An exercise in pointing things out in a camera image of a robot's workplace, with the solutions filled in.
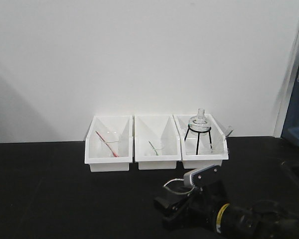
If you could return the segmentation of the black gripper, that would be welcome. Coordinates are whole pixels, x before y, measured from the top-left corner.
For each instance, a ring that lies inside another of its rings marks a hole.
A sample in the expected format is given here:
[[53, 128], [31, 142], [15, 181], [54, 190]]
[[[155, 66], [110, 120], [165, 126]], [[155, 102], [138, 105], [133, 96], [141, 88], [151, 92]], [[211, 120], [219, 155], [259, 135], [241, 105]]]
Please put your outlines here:
[[229, 204], [221, 180], [192, 189], [178, 187], [176, 192], [163, 188], [153, 200], [154, 208], [163, 214], [165, 229], [198, 228], [219, 229], [224, 209]]

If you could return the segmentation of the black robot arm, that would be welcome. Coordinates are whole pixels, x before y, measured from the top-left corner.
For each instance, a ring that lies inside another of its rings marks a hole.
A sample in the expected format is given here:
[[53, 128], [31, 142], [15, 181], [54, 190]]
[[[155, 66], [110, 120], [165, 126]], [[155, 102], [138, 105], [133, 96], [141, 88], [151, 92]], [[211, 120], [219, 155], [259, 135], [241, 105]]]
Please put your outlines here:
[[168, 189], [154, 207], [167, 230], [202, 227], [226, 239], [299, 239], [299, 216], [274, 201], [250, 208], [231, 204], [222, 181], [194, 185], [189, 191]]

